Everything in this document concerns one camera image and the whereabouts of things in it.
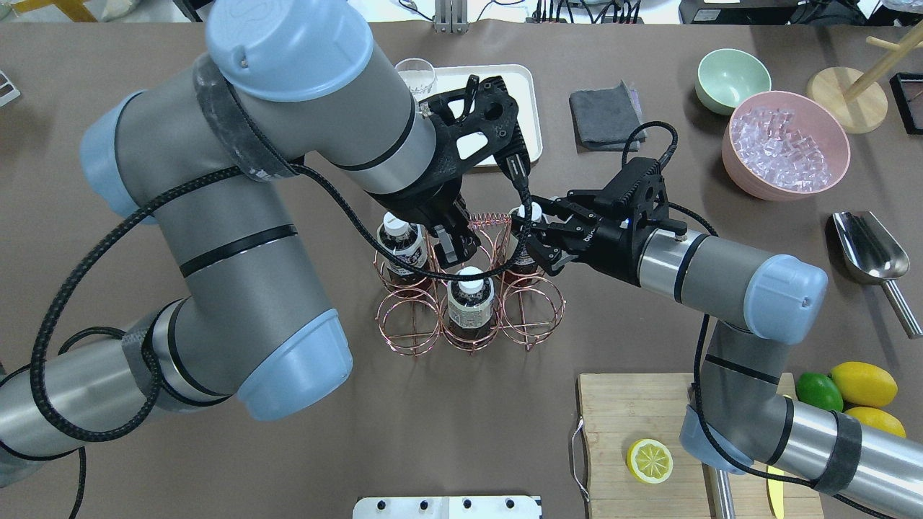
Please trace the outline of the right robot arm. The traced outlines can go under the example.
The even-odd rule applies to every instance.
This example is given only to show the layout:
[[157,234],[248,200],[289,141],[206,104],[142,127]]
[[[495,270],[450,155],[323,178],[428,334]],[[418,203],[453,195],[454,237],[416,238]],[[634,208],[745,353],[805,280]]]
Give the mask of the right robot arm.
[[779,481],[867,515],[919,518],[918,443],[778,392],[791,348],[820,310],[826,273],[673,219],[662,166],[635,158],[600,190],[525,196],[525,210],[539,207],[552,220],[521,217],[522,242],[550,275],[587,264],[715,319],[694,361],[692,416],[705,435],[696,457],[770,480],[753,467],[764,463],[782,470]]

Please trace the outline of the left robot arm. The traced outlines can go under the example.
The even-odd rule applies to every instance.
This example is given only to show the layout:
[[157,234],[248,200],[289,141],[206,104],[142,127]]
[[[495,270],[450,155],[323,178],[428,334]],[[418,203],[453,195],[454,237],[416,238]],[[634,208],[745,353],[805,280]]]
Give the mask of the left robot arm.
[[[393,216],[436,239],[441,266],[480,241],[459,194],[455,125],[422,116],[345,1],[218,1],[207,52],[88,129],[84,173],[124,221],[63,282],[29,365],[2,382],[2,486],[148,418],[236,396],[254,420],[303,410],[350,374],[337,310],[273,186],[319,152]],[[92,265],[155,221],[189,289],[120,337],[53,359],[50,339]]]

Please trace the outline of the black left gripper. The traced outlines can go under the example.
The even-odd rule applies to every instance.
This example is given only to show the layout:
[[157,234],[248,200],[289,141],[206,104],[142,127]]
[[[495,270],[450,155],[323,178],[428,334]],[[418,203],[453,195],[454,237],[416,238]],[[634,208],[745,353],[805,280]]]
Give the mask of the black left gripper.
[[436,238],[434,250],[441,268],[468,262],[481,240],[472,230],[459,191],[468,162],[432,162],[413,181],[401,167],[386,164],[361,171],[361,185],[393,216],[421,223]]

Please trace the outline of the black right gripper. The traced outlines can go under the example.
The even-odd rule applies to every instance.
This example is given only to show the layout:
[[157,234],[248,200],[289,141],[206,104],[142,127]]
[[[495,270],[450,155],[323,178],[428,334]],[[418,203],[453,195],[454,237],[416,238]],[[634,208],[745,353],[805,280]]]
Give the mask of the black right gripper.
[[548,275],[559,275],[567,263],[589,267],[639,283],[644,244],[659,221],[666,220],[665,180],[658,161],[635,157],[600,190],[571,190],[570,198],[531,195],[544,216],[563,221],[564,228],[591,234],[531,234],[526,249]]

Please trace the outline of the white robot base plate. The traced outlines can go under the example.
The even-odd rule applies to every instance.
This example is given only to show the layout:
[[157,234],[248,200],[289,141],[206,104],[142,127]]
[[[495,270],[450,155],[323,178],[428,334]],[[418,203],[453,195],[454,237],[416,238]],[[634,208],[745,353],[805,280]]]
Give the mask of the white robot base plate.
[[353,518],[543,518],[542,501],[528,495],[366,497]]

